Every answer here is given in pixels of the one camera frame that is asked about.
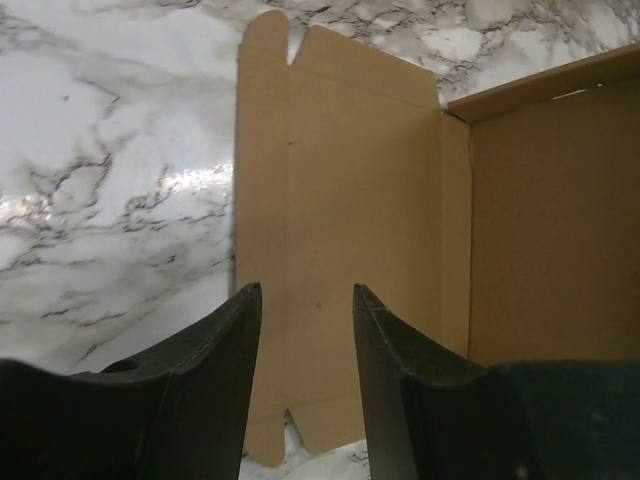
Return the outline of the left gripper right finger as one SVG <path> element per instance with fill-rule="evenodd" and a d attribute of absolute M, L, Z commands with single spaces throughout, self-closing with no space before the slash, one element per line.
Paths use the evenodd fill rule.
<path fill-rule="evenodd" d="M 353 327 L 375 479 L 635 479 L 639 364 L 483 367 L 392 313 L 365 285 Z"/>

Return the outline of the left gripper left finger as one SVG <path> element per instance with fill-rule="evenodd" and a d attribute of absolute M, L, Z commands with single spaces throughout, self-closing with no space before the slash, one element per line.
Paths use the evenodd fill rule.
<path fill-rule="evenodd" d="M 5 479 L 235 479 L 262 289 L 98 373 L 1 363 Z"/>

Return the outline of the brown cardboard box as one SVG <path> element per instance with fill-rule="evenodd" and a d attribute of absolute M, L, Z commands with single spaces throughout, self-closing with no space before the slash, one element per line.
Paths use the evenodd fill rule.
<path fill-rule="evenodd" d="M 482 364 L 639 353 L 639 47 L 442 107 L 433 72 L 278 10 L 238 55 L 235 281 L 263 289 L 245 446 L 363 438 L 352 289 Z"/>

